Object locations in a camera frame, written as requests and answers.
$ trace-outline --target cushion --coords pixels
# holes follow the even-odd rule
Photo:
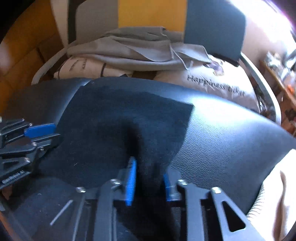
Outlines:
[[[54,78],[69,79],[79,77],[96,79],[100,77],[119,77],[125,74],[131,77],[133,72],[117,69],[93,58],[77,56],[67,59],[59,70],[54,73]]]
[[[212,63],[197,61],[188,70],[158,71],[154,80],[214,94],[259,113],[254,89],[243,68],[210,58]]]

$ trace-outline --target black leather seat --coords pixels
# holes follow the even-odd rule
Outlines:
[[[85,84],[192,103],[195,108],[186,138],[172,166],[199,187],[221,187],[244,213],[273,167],[296,148],[296,140],[284,129],[237,104],[177,85],[133,78],[42,82],[15,94],[3,116],[58,124],[77,89]]]

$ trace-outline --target chair armrest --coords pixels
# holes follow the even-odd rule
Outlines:
[[[263,75],[259,72],[259,70],[256,68],[256,66],[242,52],[241,52],[240,59],[244,63],[244,65],[251,71],[251,75],[257,82],[262,93],[264,94],[265,100],[268,102],[269,106],[272,108],[271,120],[280,126],[281,125],[281,109],[269,84],[267,83]]]
[[[34,75],[31,85],[38,84],[40,78],[50,70],[51,67],[65,54],[67,53],[67,49],[63,48],[59,52],[57,52],[54,56],[52,56]]]

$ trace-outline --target gray blanket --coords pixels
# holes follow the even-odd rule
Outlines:
[[[182,33],[163,27],[118,28],[92,42],[70,47],[67,53],[131,71],[188,69],[194,60],[211,62],[203,46],[184,44]]]

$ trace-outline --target screw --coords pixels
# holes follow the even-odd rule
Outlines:
[[[76,192],[78,192],[78,193],[84,193],[84,192],[86,192],[86,190],[85,190],[84,187],[77,187],[76,188]]]
[[[111,179],[110,182],[113,184],[113,185],[119,185],[120,184],[120,181],[118,179]]]
[[[184,186],[184,185],[187,185],[188,183],[187,183],[185,180],[183,180],[183,179],[179,179],[179,180],[178,180],[178,184],[179,184],[180,186]]]
[[[214,193],[216,193],[216,194],[222,192],[221,188],[219,188],[219,187],[214,187],[214,188],[212,188],[212,191],[213,191]]]

